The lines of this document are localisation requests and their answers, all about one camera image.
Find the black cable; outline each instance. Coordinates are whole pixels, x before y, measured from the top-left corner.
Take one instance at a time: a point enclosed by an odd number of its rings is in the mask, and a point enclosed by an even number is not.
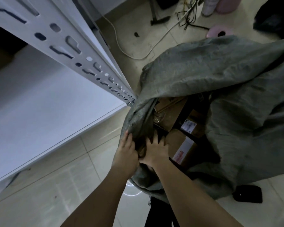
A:
[[[196,19],[197,19],[197,6],[199,6],[204,0],[196,0],[196,2],[192,5],[192,0],[190,0],[190,7],[191,9],[189,10],[189,12],[187,13],[186,17],[185,17],[185,23],[184,24],[180,24],[179,22],[179,26],[185,26],[184,30],[187,29],[188,26],[193,26],[193,27],[197,27],[197,28],[201,28],[201,29],[205,29],[205,30],[209,30],[209,28],[205,27],[205,26],[200,26],[200,25],[195,25],[193,23],[195,23]],[[177,18],[178,20],[180,20],[179,14],[185,14],[187,11],[181,11],[177,13]]]

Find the tiled floor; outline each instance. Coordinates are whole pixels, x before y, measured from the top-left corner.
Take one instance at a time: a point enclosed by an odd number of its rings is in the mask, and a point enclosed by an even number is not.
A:
[[[277,39],[274,35],[252,29],[254,16],[265,1],[243,0],[235,12],[228,15],[214,14],[209,18],[200,16],[200,6],[196,23],[207,27],[222,23],[232,27],[236,35],[261,43],[272,42]],[[113,20],[122,48],[135,57],[144,56],[176,22],[174,13],[182,9],[181,3],[165,11],[157,11],[160,17],[172,16],[163,25],[150,26],[148,3]],[[145,60],[135,61],[119,51],[110,26],[102,28],[102,32],[129,84],[137,93],[140,91],[140,73],[145,64],[167,48],[200,40],[206,34],[202,29],[189,27],[184,31],[183,27],[175,26]],[[127,112],[128,108],[120,111],[23,171],[0,194],[0,226],[60,226],[109,171]],[[284,226],[284,175],[255,184],[262,188],[262,204],[235,202],[231,196],[219,199],[218,202],[244,226]],[[114,227],[144,226],[149,211],[148,201],[146,194],[128,184],[117,210]]]

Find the hand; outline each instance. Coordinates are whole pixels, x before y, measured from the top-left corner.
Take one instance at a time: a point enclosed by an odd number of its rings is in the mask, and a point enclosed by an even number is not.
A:
[[[165,137],[163,136],[158,142],[158,133],[155,130],[153,143],[146,138],[146,156],[140,159],[140,163],[154,168],[156,164],[168,161],[168,144],[164,145]]]
[[[139,166],[138,153],[135,150],[133,135],[125,132],[115,153],[111,168],[121,172],[130,179]]]

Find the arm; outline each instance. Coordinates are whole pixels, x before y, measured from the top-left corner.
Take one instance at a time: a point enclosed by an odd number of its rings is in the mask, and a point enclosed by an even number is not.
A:
[[[154,168],[181,227],[242,227],[215,200],[169,161],[168,145],[164,145],[164,137],[158,143],[158,135],[155,132],[153,143],[151,144],[148,138],[146,143],[146,156],[140,160],[140,163]]]
[[[111,169],[102,183],[64,221],[61,227],[111,227],[127,180],[138,168],[132,134],[125,132]]]

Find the gray sack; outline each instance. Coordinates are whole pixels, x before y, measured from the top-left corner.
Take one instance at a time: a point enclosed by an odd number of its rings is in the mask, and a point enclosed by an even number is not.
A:
[[[260,44],[236,36],[208,38],[166,50],[143,68],[142,91],[122,128],[134,140],[153,134],[158,97],[214,90],[206,136],[221,162],[201,163],[186,174],[214,199],[237,185],[284,173],[284,40]],[[168,202],[162,184],[145,165],[131,182]]]

